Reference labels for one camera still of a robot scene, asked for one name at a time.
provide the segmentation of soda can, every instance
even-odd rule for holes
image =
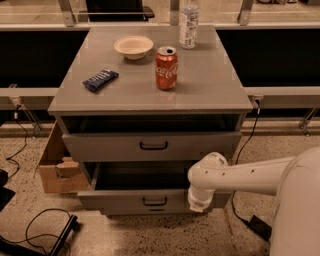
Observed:
[[[161,90],[176,86],[178,74],[177,50],[171,46],[160,47],[155,57],[156,83]]]

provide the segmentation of drawer handle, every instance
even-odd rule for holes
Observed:
[[[145,197],[142,199],[144,206],[164,206],[168,202],[168,198],[165,197],[163,200],[147,200]]]
[[[168,148],[168,141],[166,141],[164,143],[163,146],[160,147],[154,147],[154,146],[146,146],[145,144],[143,144],[143,142],[140,142],[140,149],[142,150],[165,150],[166,148]]]

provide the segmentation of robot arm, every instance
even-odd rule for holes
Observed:
[[[219,153],[211,153],[188,172],[190,208],[202,212],[209,207],[217,189],[276,195],[286,166],[293,157],[228,166]]]
[[[270,256],[320,255],[320,147],[237,166],[211,153],[191,167],[188,178],[191,209],[200,212],[216,189],[276,195]]]

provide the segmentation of white bowl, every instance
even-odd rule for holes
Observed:
[[[114,48],[130,60],[138,60],[153,47],[153,42],[144,36],[126,36],[115,42]]]

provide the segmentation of cardboard box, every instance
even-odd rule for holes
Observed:
[[[38,164],[45,193],[65,193],[89,190],[88,181],[77,162],[69,157],[56,123]]]

